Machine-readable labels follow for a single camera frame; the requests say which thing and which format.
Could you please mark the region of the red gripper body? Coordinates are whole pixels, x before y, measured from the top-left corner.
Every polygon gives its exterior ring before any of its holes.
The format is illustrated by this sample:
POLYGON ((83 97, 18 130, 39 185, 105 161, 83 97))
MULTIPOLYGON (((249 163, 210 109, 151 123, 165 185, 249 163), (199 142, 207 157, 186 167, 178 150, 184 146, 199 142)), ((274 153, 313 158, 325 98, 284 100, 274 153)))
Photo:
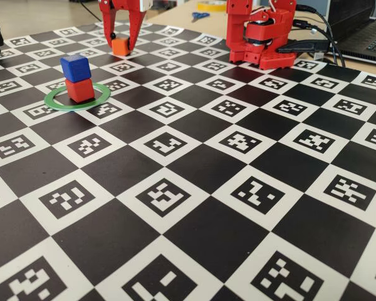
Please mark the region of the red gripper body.
POLYGON ((111 8, 116 10, 140 11, 139 0, 111 0, 111 8))

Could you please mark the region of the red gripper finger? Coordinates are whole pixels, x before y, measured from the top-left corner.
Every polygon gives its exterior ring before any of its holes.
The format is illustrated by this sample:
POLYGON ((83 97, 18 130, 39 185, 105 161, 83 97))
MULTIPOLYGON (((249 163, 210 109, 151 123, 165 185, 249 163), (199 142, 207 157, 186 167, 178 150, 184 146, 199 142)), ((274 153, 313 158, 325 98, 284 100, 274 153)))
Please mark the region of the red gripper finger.
POLYGON ((115 27, 115 16, 116 9, 113 5, 112 0, 101 0, 99 1, 100 11, 103 17, 103 30, 104 35, 107 39, 108 45, 112 45, 112 40, 115 38, 114 27, 115 27))
POLYGON ((146 11, 136 11, 136 10, 129 10, 129 21, 130 21, 130 29, 129 29, 129 37, 128 37, 128 49, 133 50, 140 33, 141 25, 146 15, 146 11))

